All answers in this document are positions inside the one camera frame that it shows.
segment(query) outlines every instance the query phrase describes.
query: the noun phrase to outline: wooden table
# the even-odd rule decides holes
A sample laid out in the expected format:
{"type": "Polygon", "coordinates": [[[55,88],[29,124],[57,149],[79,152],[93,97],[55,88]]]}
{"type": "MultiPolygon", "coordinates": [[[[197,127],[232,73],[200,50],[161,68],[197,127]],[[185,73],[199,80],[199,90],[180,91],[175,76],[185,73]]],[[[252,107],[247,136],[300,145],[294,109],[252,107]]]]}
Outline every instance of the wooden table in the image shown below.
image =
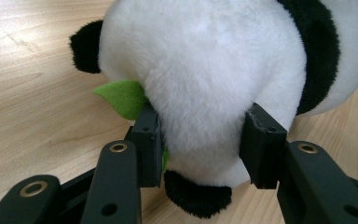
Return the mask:
{"type": "MultiPolygon", "coordinates": [[[[68,37],[103,17],[111,1],[0,1],[0,199],[31,175],[62,183],[95,166],[106,143],[128,129],[91,91],[100,75],[72,65],[68,37]]],[[[289,137],[326,148],[358,179],[358,90],[337,109],[296,119],[289,137]]],[[[143,189],[144,223],[283,223],[275,190],[249,183],[234,189],[233,203],[209,220],[187,215],[164,188],[143,189]]]]}

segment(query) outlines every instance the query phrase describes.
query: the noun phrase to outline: panda body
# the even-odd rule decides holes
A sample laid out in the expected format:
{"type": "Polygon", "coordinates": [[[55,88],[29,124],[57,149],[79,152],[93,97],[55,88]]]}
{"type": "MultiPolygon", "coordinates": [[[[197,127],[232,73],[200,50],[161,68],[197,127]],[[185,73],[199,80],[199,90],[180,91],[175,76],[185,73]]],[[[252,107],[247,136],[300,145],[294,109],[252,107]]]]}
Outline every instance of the panda body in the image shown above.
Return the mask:
{"type": "MultiPolygon", "coordinates": [[[[358,1],[322,3],[340,58],[326,97],[307,114],[341,104],[358,85],[358,1]]],[[[276,0],[117,0],[103,21],[102,72],[141,83],[161,117],[168,168],[200,185],[249,179],[238,156],[245,111],[257,102],[288,130],[306,64],[296,24],[276,0]]]]}

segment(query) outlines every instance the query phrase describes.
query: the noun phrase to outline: stuffed animal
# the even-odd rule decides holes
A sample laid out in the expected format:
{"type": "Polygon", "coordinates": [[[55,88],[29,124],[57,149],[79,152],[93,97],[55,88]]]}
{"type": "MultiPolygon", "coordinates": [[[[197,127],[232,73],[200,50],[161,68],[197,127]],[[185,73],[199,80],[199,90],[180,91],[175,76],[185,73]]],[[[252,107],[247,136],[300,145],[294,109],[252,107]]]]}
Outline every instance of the stuffed animal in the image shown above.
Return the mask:
{"type": "Polygon", "coordinates": [[[254,102],[289,130],[358,86],[358,0],[117,0],[71,41],[79,70],[133,94],[119,105],[156,109],[167,195],[197,217],[249,180],[239,143],[254,102]]]}

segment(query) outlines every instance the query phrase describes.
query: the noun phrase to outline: green leaf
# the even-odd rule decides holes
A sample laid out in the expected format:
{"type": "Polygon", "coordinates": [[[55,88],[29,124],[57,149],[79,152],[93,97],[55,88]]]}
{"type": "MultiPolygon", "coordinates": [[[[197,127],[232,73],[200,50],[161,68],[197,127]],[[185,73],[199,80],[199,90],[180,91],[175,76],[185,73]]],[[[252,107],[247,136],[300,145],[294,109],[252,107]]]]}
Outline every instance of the green leaf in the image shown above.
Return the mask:
{"type": "Polygon", "coordinates": [[[148,101],[145,91],[137,81],[111,82],[93,91],[103,97],[124,119],[136,120],[148,101]]]}

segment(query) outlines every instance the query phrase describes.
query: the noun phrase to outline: black stripe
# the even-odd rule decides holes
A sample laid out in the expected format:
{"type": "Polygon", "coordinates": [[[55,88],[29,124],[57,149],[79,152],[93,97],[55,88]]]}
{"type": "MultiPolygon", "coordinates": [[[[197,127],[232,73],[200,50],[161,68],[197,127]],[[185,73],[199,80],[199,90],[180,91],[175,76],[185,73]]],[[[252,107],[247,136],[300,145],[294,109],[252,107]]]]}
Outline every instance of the black stripe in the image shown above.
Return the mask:
{"type": "Polygon", "coordinates": [[[307,53],[307,79],[297,114],[312,110],[336,79],[339,41],[330,11],[318,0],[278,0],[292,15],[307,53]]]}

